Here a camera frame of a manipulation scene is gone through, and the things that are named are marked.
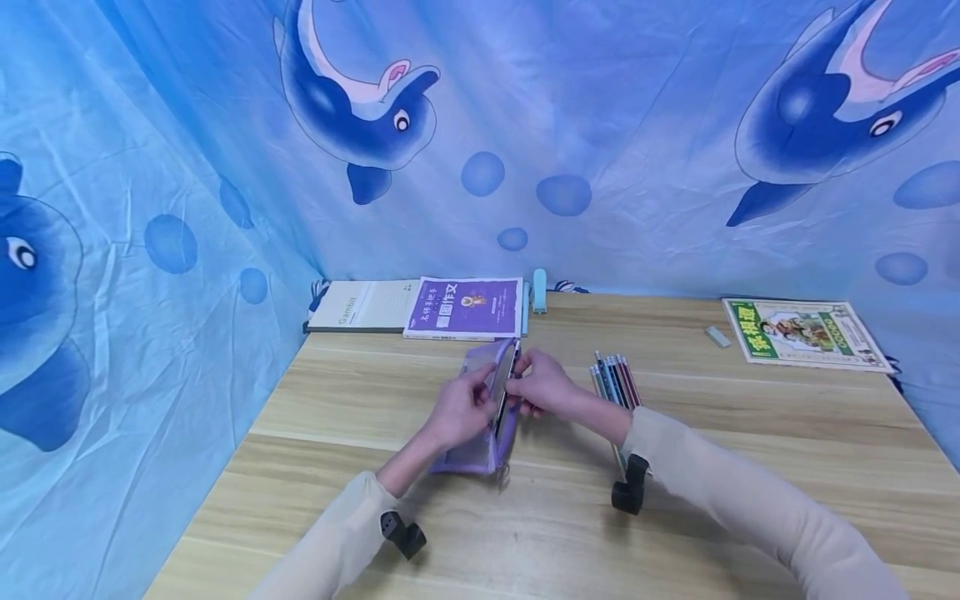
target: purple book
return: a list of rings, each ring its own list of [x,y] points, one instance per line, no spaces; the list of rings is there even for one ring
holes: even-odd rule
[[[520,337],[522,298],[521,277],[421,277],[403,337],[478,342]]]

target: black device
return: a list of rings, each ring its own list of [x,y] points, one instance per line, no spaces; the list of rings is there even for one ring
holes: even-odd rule
[[[397,511],[380,516],[380,533],[392,541],[408,561],[426,545],[426,536],[420,526],[417,523],[405,524]]]
[[[650,463],[641,456],[630,455],[627,461],[627,481],[617,481],[611,491],[611,504],[618,511],[639,515],[643,508],[643,485]]]

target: pencil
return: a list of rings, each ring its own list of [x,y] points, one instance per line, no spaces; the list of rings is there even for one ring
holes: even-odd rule
[[[606,400],[601,388],[603,387],[603,380],[600,378],[600,370],[596,365],[590,367],[590,381],[593,382],[593,391],[596,394]],[[627,460],[623,458],[623,454],[620,453],[620,450],[616,447],[616,444],[611,443],[610,448],[613,449],[613,456],[616,458],[616,465],[620,468],[620,478],[623,481],[627,479]]]
[[[616,402],[616,400],[613,397],[613,385],[612,385],[612,382],[610,381],[610,378],[607,375],[606,369],[604,369],[603,358],[600,357],[600,350],[594,350],[593,356],[596,357],[596,361],[597,361],[596,368],[597,368],[597,371],[600,373],[600,382],[602,384],[600,389],[604,391],[603,398],[610,400],[612,402]]]
[[[623,394],[629,400],[627,408],[634,410],[636,408],[636,399],[634,394],[630,389],[630,383],[627,380],[627,368],[620,361],[620,355],[617,354],[611,358],[613,363],[613,370],[616,371],[617,378],[620,380],[621,385],[623,386]]]
[[[611,379],[613,380],[613,386],[616,389],[616,393],[619,396],[620,406],[630,410],[633,408],[631,406],[632,402],[630,397],[627,395],[626,383],[623,381],[623,377],[620,374],[620,369],[617,367],[616,362],[612,356],[608,356],[604,363],[607,365],[607,368],[610,370]]]
[[[617,354],[616,357],[620,361],[620,364],[623,365],[623,370],[627,374],[627,387],[630,388],[630,394],[634,397],[634,402],[637,406],[643,406],[643,400],[640,398],[639,389],[634,381],[634,372],[630,370],[630,361],[622,354]]]

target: dolphin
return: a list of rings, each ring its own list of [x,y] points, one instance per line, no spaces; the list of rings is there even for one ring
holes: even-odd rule
[[[783,209],[818,183],[899,148],[936,118],[960,79],[960,48],[895,81],[864,64],[867,42],[892,2],[860,0],[839,15],[823,12],[757,93],[734,142],[740,170],[756,183],[727,227]]]
[[[0,153],[0,429],[52,451],[73,437],[89,391],[68,337],[83,247],[62,214],[18,195],[22,175]]]
[[[424,93],[440,71],[398,60],[377,83],[344,75],[317,38],[313,0],[291,0],[283,21],[274,19],[274,44],[287,104],[307,136],[347,164],[353,201],[383,196],[391,173],[433,138],[437,115]]]

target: dolphin eye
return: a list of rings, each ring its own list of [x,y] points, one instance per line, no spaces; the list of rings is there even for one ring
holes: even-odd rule
[[[888,114],[885,117],[878,118],[870,127],[870,137],[880,137],[881,135],[888,133],[897,126],[901,118],[903,118],[903,113],[899,110],[892,114]]]
[[[403,108],[394,115],[394,127],[398,132],[405,132],[410,129],[410,115]]]
[[[26,240],[18,237],[8,237],[7,256],[13,261],[14,265],[24,271],[31,271],[36,267],[36,251]]]

